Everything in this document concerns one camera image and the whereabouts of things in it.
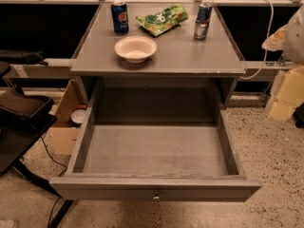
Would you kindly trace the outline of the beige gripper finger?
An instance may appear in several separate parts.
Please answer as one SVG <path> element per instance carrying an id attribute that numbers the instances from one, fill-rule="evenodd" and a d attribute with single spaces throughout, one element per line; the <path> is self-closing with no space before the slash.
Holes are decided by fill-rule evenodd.
<path id="1" fill-rule="evenodd" d="M 274 34 L 267 38 L 263 44 L 262 48 L 269 51 L 282 50 L 283 39 L 285 35 L 287 26 L 279 28 Z"/>

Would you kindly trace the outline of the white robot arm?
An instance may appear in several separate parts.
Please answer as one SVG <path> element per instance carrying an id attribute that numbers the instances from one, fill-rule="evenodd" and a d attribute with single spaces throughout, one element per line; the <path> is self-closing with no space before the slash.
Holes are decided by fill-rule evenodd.
<path id="1" fill-rule="evenodd" d="M 304 5 L 262 44 L 269 51 L 279 51 L 283 57 L 295 64 L 304 64 Z"/>

